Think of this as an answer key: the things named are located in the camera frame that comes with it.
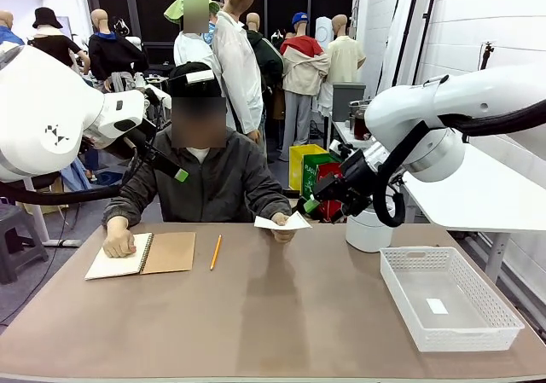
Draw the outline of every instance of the brown notebook cover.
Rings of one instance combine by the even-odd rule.
[[[191,270],[194,248],[195,232],[154,234],[141,274]]]

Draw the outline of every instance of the dark gray jacket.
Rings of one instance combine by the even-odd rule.
[[[171,127],[158,133],[154,146],[189,176],[180,183],[143,164],[120,196],[110,201],[103,223],[120,215],[130,226],[136,225],[156,194],[165,222],[250,223],[254,214],[264,218],[276,212],[290,215],[281,184],[271,176],[258,146],[231,129],[226,135],[226,147],[211,148],[201,165],[185,148],[171,146]]]

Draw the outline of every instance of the black t-shirt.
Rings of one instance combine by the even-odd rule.
[[[70,49],[74,53],[78,53],[81,50],[77,44],[75,44],[65,35],[34,38],[28,44],[42,50],[50,56],[55,57],[58,61],[61,61],[68,67],[71,67],[73,64],[72,59],[68,54],[68,50]]]

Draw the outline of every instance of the pencil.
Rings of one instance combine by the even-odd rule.
[[[218,242],[216,243],[216,249],[214,250],[214,255],[212,256],[212,262],[211,262],[211,270],[214,269],[214,265],[216,265],[216,258],[218,258],[218,251],[220,250],[220,244],[222,243],[222,236],[218,236]]]

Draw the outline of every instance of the person's left hand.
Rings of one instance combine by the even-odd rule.
[[[287,219],[288,219],[288,216],[284,215],[282,212],[276,212],[275,215],[271,217],[271,221],[281,226],[287,223]],[[278,231],[278,230],[272,229],[271,232],[273,233],[273,236],[275,236],[275,241],[281,244],[286,244],[287,242],[290,242],[293,236],[296,235],[295,230]]]

